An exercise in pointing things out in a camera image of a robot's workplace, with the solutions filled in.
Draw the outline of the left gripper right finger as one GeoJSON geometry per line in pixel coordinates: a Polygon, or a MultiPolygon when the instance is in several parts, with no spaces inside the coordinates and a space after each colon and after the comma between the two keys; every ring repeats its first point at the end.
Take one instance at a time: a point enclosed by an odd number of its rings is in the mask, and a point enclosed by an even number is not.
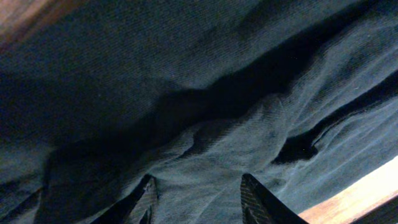
{"type": "Polygon", "coordinates": [[[240,192],[243,224],[308,224],[251,174],[242,175],[240,192]]]}

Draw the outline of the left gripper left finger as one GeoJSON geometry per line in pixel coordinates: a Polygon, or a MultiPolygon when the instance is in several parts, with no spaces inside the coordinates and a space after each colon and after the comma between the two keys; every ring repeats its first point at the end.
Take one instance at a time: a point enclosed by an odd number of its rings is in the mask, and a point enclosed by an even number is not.
{"type": "Polygon", "coordinates": [[[158,193],[155,177],[146,174],[137,187],[91,224],[153,224],[158,193]]]}

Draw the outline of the black nike t-shirt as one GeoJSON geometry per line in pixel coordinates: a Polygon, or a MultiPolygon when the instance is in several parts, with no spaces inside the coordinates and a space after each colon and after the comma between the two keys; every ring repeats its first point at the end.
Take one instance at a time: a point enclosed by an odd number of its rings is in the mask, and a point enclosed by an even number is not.
{"type": "Polygon", "coordinates": [[[146,175],[154,223],[295,212],[397,155],[397,2],[2,1],[1,222],[91,223],[146,175]]]}

